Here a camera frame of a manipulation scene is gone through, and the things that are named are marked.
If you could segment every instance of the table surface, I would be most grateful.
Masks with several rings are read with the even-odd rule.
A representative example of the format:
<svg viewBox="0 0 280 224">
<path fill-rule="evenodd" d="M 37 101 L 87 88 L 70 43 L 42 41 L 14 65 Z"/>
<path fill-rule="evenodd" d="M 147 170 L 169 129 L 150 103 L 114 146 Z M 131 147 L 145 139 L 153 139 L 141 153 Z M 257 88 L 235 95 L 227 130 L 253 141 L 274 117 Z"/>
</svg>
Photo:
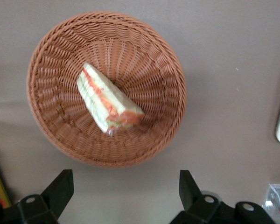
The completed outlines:
<svg viewBox="0 0 280 224">
<path fill-rule="evenodd" d="M 89 11 L 131 15 L 179 58 L 187 111 L 170 145 L 136 167 L 71 159 L 42 134 L 26 95 L 28 63 L 56 24 Z M 228 205 L 262 204 L 280 183 L 280 0 L 0 0 L 0 169 L 14 201 L 40 193 L 63 169 L 75 193 L 62 224 L 167 224 L 182 210 L 179 170 Z"/>
</svg>

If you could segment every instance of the brown wicker basket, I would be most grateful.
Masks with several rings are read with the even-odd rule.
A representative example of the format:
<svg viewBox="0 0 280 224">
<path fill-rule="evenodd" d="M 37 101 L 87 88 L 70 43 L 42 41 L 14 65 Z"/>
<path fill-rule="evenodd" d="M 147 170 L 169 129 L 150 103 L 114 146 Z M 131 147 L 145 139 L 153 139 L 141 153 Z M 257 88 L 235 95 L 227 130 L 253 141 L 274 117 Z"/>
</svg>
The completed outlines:
<svg viewBox="0 0 280 224">
<path fill-rule="evenodd" d="M 76 81 L 84 62 L 97 67 L 145 113 L 141 123 L 102 133 Z M 127 167 L 159 153 L 185 112 L 185 79 L 178 59 L 147 24 L 127 15 L 93 12 L 49 31 L 28 71 L 28 99 L 46 136 L 65 154 L 102 167 Z"/>
</svg>

